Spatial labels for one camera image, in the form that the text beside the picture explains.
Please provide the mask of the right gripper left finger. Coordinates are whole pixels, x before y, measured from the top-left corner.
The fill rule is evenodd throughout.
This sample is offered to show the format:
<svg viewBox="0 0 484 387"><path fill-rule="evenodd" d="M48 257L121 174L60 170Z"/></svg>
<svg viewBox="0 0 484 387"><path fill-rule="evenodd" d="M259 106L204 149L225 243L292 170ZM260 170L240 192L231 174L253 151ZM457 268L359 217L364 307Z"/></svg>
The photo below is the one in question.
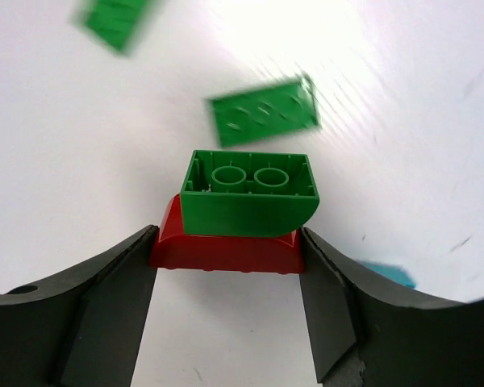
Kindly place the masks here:
<svg viewBox="0 0 484 387"><path fill-rule="evenodd" d="M131 385L156 270L149 225L111 249L0 294L0 386Z"/></svg>

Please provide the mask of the green curved lego brick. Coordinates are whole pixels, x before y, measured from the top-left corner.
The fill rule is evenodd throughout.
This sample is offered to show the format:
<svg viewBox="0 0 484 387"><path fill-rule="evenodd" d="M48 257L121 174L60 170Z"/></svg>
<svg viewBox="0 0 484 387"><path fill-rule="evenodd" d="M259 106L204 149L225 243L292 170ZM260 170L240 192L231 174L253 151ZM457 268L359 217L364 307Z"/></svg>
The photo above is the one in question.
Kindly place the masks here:
<svg viewBox="0 0 484 387"><path fill-rule="evenodd" d="M185 233L274 238L302 227L320 197L305 154L195 150L180 192Z"/></svg>

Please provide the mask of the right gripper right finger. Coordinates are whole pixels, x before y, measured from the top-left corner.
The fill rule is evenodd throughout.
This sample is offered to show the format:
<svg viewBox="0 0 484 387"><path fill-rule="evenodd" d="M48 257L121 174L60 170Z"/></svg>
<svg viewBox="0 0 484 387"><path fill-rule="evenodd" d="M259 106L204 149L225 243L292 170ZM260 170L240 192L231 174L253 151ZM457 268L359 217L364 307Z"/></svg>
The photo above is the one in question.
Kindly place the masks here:
<svg viewBox="0 0 484 387"><path fill-rule="evenodd" d="M400 285L300 233L300 275L324 386L484 386L484 298L455 302Z"/></svg>

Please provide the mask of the red arched lego brick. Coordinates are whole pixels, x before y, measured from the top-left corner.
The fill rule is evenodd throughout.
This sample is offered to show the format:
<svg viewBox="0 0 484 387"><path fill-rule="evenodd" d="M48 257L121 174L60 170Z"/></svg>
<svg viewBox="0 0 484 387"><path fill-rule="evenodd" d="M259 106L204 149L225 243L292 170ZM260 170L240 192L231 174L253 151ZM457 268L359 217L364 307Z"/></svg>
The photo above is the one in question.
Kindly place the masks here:
<svg viewBox="0 0 484 387"><path fill-rule="evenodd" d="M277 238L187 235L179 195L167 205L149 265L209 272L300 274L304 271L299 231Z"/></svg>

